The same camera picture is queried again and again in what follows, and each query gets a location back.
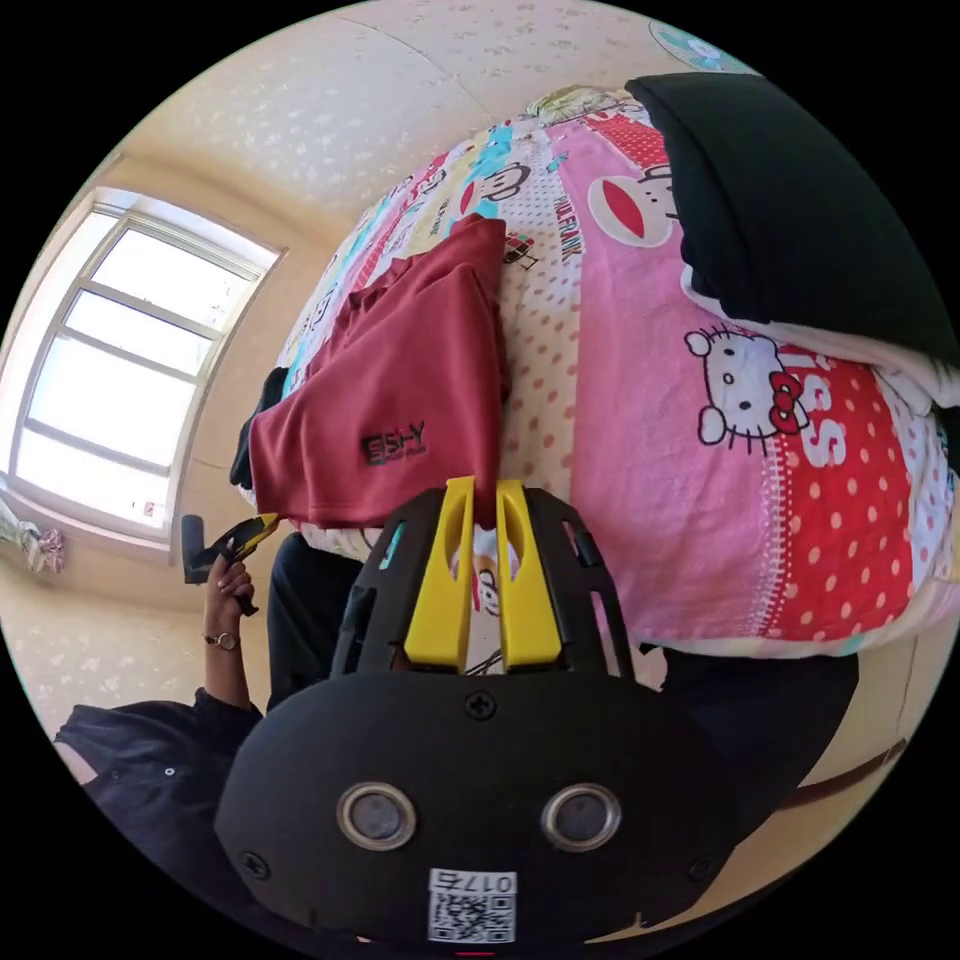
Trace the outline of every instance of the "black pants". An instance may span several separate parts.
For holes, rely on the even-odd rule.
[[[270,579],[267,709],[330,675],[361,565],[292,534]],[[666,651],[662,696],[679,703],[726,759],[741,834],[753,833],[813,769],[857,688],[856,657],[748,660]]]

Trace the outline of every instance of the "window frame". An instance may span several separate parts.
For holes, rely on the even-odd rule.
[[[152,201],[151,198],[145,196],[137,197],[137,201],[156,203],[156,201]],[[56,270],[57,261],[61,257],[66,243],[75,234],[76,230],[80,228],[81,224],[94,213],[116,217],[116,223],[96,246],[80,272],[72,279],[64,297],[46,322],[42,339],[31,360],[30,371],[19,400],[20,406],[17,411],[10,443],[9,472],[0,472],[0,478],[5,482],[7,490],[14,498],[24,501],[30,507],[41,512],[52,512],[58,515],[58,517],[76,523],[81,527],[87,529],[93,528],[96,534],[108,539],[133,538],[153,548],[169,548],[173,539],[174,521],[178,512],[177,505],[179,504],[180,492],[183,485],[184,470],[189,459],[190,447],[199,422],[199,414],[210,388],[211,375],[250,301],[259,290],[260,285],[272,267],[279,262],[282,254],[279,251],[257,243],[258,247],[273,257],[273,263],[270,266],[258,265],[226,247],[190,232],[187,228],[167,223],[155,214],[138,210],[137,206],[137,203],[134,203],[130,207],[117,206],[116,204],[96,198],[92,199],[88,204],[85,204],[86,209],[83,211],[82,216],[70,230],[69,234],[60,242],[53,260],[47,270],[44,271],[44,275],[38,280],[22,308],[18,309],[18,316],[11,318],[14,321],[11,324],[11,334],[12,338],[15,338],[19,332],[19,326],[37,296],[41,285],[46,277]],[[192,212],[184,210],[180,210],[179,212],[186,213],[190,217],[196,217],[199,220],[207,220],[202,214],[193,214]],[[138,297],[131,296],[123,291],[116,290],[113,287],[93,280],[94,273],[96,273],[103,261],[109,256],[121,237],[131,229],[146,236],[153,237],[154,239],[161,240],[171,246],[175,246],[215,266],[229,270],[231,273],[247,281],[247,288],[225,318],[220,330],[205,326],[187,317],[182,317],[163,307],[158,307]],[[67,327],[66,321],[69,318],[70,312],[77,298],[84,292],[92,293],[122,304],[123,306],[130,307],[148,316],[170,323],[180,329],[188,330],[210,341],[210,348],[204,357],[200,369],[195,375],[188,374],[182,370],[176,370],[162,363],[148,360],[112,344],[104,343],[88,334]],[[159,464],[141,461],[136,457],[101,447],[96,443],[75,437],[72,434],[65,434],[54,427],[40,423],[30,417],[29,411],[33,404],[33,398],[40,376],[49,356],[50,348],[57,338],[72,339],[75,342],[84,343],[127,362],[158,371],[194,385],[193,397],[187,408],[186,415],[183,418],[183,423],[180,425],[177,446],[169,468]],[[0,358],[2,359],[2,363],[0,363],[0,377],[3,376],[7,361],[9,360],[9,351],[5,350],[4,354],[5,355]],[[110,462],[131,466],[157,476],[165,477],[168,488],[166,503],[164,504],[165,516],[163,523],[159,527],[156,527],[124,517],[118,517],[103,510],[89,507],[75,500],[63,497],[22,479],[17,473],[17,461],[24,429],[30,429],[41,436],[66,443],[67,446],[73,449],[92,453]]]

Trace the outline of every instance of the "window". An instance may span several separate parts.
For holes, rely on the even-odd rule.
[[[110,194],[89,205],[17,328],[0,377],[0,474],[40,507],[167,541],[206,379],[277,254]]]

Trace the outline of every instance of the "screw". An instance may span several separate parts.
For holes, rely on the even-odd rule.
[[[466,710],[471,720],[489,720],[497,712],[497,701],[489,693],[471,693],[467,697]]]
[[[270,868],[267,861],[258,853],[252,853],[245,850],[240,854],[240,866],[243,872],[254,880],[268,880],[270,878]]]
[[[687,876],[693,880],[694,883],[700,883],[701,881],[706,880],[707,877],[713,873],[713,868],[715,866],[716,860],[707,854],[707,856],[693,861],[693,863],[690,865],[690,869],[687,871]]]

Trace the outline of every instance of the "bed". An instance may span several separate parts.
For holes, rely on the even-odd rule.
[[[871,367],[699,305],[662,137],[624,92],[602,106],[481,131],[368,209],[287,339],[284,396],[350,291],[470,213],[501,218],[500,473],[581,513],[638,648],[844,655],[960,610],[955,477],[934,417]],[[363,560],[379,531],[302,533]],[[473,670],[497,669],[494,542],[477,531]]]

